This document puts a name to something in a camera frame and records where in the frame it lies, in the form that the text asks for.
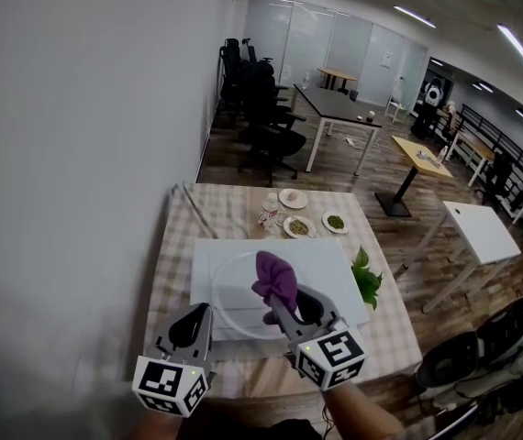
green vegetable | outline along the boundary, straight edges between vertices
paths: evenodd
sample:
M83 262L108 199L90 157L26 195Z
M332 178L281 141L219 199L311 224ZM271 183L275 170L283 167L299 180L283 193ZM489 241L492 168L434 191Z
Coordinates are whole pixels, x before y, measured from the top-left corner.
M342 230L345 228L345 223L343 223L343 220L340 216L332 215L327 219L327 223L331 225L336 230Z
M357 257L351 266L351 271L362 294L363 301L370 304L375 310L378 306L376 297L378 296L378 290L382 286L383 274L376 277L374 273L370 272L370 269L367 267L369 262L370 258L363 248L360 247L360 251L357 253Z

dining table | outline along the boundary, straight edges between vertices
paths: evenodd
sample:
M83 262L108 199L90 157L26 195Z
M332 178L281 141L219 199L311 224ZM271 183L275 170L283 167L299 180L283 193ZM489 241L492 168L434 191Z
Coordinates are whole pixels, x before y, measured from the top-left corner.
M190 303L191 268L198 238L213 239L292 239L279 227L265 231L257 226L261 205L269 192L278 189L206 183L178 183L169 192L169 214L150 295L144 353L157 339L157 327L174 311ZM353 381L365 382L399 372L410 372L422 355L402 296L384 253L365 214L352 193L300 191L307 198L303 209L288 209L287 215L302 215L314 222L315 238L336 237L349 260L362 247L369 266L383 281L378 304L361 328L368 354L360 374ZM326 211L346 217L348 233L333 234L322 225ZM211 354L215 354L213 342ZM301 379L282 354L263 358L242 357L239 351L213 357L216 377L207 396L227 399L285 396L313 392L317 387Z

white marker cube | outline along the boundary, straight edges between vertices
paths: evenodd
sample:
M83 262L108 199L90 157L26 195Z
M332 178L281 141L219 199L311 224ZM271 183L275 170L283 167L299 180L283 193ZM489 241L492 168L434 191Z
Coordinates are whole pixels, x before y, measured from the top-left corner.
M148 409L190 417L208 384L200 367L139 356L132 389Z
M360 374L366 355L357 328L346 328L296 348L296 368L323 390Z

bottle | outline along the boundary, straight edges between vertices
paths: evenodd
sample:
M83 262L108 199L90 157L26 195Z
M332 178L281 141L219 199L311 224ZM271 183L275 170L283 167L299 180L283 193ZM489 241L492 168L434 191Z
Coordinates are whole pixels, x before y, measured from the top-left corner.
M305 90L308 88L308 82L310 81L310 73L306 72L305 78L302 80L302 89Z
M449 147L446 145L445 147L443 147L443 150L441 151L441 153L437 157L437 161L439 163L442 163L443 160L445 160L445 155L447 155L447 150L449 150Z
M258 226L264 230L270 230L278 216L278 194L270 192L261 205Z

white tabletop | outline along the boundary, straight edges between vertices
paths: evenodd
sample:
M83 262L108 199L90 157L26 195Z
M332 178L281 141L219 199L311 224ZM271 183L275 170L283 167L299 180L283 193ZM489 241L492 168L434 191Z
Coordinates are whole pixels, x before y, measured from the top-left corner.
M517 243L491 207L456 202L443 205L478 264L520 254Z

